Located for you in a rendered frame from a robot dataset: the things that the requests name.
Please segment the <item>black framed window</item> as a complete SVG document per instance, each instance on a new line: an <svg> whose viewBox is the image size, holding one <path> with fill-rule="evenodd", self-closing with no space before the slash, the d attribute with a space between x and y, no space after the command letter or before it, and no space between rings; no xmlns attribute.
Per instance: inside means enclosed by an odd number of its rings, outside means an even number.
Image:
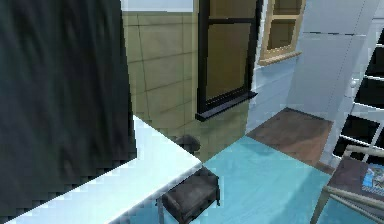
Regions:
<svg viewBox="0 0 384 224"><path fill-rule="evenodd" d="M197 0L197 108L204 122L251 90L264 0Z"/></svg>

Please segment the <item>white table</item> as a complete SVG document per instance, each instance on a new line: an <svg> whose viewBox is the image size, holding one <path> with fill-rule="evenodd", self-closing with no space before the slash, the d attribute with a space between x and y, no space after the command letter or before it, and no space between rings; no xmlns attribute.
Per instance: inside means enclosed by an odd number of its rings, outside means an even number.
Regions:
<svg viewBox="0 0 384 224"><path fill-rule="evenodd" d="M5 224L117 224L161 197L202 162L138 117L137 157Z"/></svg>

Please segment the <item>dark grey stool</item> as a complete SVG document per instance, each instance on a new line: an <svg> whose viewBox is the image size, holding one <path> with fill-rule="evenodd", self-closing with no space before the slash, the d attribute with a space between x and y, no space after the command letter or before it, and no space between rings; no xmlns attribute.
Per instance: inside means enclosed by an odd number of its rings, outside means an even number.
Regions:
<svg viewBox="0 0 384 224"><path fill-rule="evenodd" d="M220 205L219 177L202 167L159 197L155 205L160 214L166 209L178 224L189 224L214 202Z"/></svg>

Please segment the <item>light wood framed window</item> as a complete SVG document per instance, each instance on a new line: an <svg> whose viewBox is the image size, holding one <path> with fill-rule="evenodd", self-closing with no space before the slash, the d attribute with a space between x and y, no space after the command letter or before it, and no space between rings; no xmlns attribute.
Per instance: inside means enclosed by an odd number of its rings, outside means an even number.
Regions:
<svg viewBox="0 0 384 224"><path fill-rule="evenodd" d="M258 64L266 66L301 54L296 49L306 0L268 0Z"/></svg>

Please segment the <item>white framed glass door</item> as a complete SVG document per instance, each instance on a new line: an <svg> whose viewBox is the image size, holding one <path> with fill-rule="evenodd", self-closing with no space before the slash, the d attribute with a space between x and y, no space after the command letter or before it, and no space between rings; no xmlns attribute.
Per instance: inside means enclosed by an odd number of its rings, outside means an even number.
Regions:
<svg viewBox="0 0 384 224"><path fill-rule="evenodd" d="M374 18L351 64L342 101L319 161L335 167L348 143L384 150L384 16ZM351 79L358 79L350 88Z"/></svg>

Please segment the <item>blue picture book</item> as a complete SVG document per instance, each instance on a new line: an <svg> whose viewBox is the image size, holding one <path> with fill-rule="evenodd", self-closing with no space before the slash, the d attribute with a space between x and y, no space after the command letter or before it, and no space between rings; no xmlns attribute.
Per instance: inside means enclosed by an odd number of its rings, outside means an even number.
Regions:
<svg viewBox="0 0 384 224"><path fill-rule="evenodd" d="M384 196L384 166L369 164L362 182L362 189Z"/></svg>

